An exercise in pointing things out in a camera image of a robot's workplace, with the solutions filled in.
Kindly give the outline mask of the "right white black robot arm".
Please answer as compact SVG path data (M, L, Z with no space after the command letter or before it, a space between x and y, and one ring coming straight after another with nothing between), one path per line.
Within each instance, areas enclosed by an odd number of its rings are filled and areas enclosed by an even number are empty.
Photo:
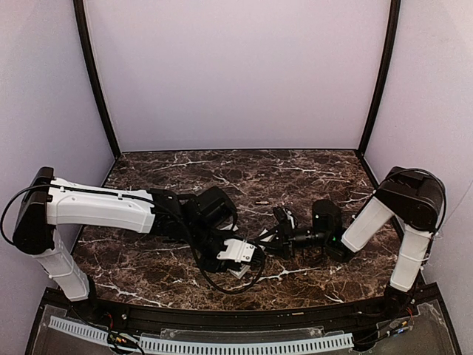
M343 226L341 209L331 200L312 205L312 225L300 228L289 209L273 210L277 224L255 242L285 259L296 250L321 248L339 263L351 261L393 220L403 229L401 246L387 283L379 314L393 317L411 302L421 267L429 259L433 239L446 218L446 187L424 169L393 167L361 209Z

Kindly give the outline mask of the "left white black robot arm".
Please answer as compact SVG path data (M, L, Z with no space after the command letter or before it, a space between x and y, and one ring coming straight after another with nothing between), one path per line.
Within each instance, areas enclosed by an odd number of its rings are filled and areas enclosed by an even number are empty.
M96 296L95 284L73 260L58 233L59 225L100 226L168 237L189 245L201 275L216 290L211 273L256 267L262 272L265 253L254 242L237 236L237 208L227 194L213 186L195 194L168 189L119 190L71 183L42 167L32 183L4 207L21 200L12 237L1 236L35 258L70 302Z

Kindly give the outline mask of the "white remote control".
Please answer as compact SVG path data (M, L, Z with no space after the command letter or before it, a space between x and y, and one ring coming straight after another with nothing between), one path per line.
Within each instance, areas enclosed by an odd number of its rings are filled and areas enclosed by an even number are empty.
M262 238L262 242L270 242L274 238L274 235L267 235L265 238ZM237 279L242 279L243 276L251 269L249 265L243 264L239 271L229 270L228 272Z

